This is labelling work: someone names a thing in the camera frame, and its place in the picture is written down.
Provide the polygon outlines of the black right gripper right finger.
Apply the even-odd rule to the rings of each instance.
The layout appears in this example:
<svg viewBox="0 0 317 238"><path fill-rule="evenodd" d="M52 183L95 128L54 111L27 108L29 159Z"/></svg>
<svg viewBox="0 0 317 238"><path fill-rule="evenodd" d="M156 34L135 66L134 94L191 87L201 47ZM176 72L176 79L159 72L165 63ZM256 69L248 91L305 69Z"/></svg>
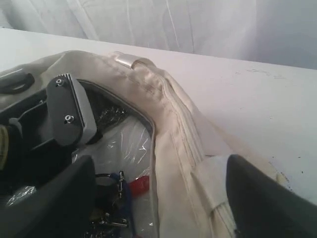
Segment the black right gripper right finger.
<svg viewBox="0 0 317 238"><path fill-rule="evenodd" d="M315 238L317 207L269 178L245 158L231 155L226 193L238 238Z"/></svg>

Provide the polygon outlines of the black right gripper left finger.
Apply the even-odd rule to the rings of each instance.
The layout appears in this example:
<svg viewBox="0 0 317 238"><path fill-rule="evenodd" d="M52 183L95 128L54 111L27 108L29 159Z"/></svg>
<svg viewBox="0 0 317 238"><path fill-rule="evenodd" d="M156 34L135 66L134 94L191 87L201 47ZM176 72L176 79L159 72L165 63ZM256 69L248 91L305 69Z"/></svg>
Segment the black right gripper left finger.
<svg viewBox="0 0 317 238"><path fill-rule="evenodd" d="M81 238L96 195L95 166L83 156L26 199L0 212L2 238Z"/></svg>

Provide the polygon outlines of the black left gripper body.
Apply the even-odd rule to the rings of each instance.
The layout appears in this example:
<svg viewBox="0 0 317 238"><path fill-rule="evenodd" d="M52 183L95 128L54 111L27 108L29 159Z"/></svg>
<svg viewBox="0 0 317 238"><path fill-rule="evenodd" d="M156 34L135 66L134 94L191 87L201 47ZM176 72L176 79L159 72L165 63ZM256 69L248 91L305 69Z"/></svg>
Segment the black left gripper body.
<svg viewBox="0 0 317 238"><path fill-rule="evenodd" d="M53 138L45 90L0 113L0 186L42 187L71 164L71 148Z"/></svg>

